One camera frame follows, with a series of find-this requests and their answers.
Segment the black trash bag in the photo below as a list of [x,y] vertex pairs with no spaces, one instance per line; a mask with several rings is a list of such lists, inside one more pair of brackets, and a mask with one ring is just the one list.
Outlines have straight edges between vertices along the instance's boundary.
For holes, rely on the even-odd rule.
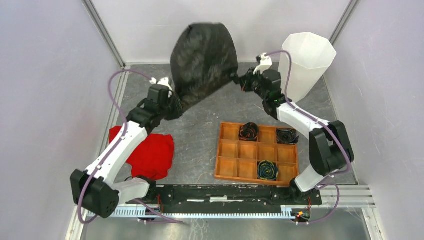
[[237,78],[238,56],[221,22],[196,22],[179,36],[170,56],[174,93],[183,112]]

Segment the white trash bin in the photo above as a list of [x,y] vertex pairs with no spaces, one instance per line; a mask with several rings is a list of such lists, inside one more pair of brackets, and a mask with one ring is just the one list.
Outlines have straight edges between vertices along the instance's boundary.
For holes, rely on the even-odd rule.
[[327,38],[311,32],[289,35],[281,48],[292,58],[287,95],[297,103],[306,97],[331,66],[337,52]]

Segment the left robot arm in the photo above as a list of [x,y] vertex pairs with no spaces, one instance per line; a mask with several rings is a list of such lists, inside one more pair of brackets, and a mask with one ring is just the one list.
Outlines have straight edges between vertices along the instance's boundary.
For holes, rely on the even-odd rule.
[[104,152],[85,170],[74,170],[70,184],[78,217],[83,224],[82,210],[97,217],[108,218],[119,205],[134,200],[153,203],[157,190],[145,177],[116,183],[124,163],[161,121],[170,114],[175,95],[167,83],[152,85],[147,97],[124,118],[123,126]]

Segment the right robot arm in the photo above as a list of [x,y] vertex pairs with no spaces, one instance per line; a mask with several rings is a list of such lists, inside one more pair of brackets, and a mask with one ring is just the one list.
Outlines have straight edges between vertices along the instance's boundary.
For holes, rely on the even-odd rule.
[[348,173],[354,160],[346,126],[339,120],[320,119],[297,106],[281,89],[281,74],[276,70],[254,73],[253,68],[234,83],[244,92],[254,92],[262,99],[264,111],[286,123],[309,141],[309,165],[290,181],[289,199],[302,204],[312,190],[324,188],[324,180]]

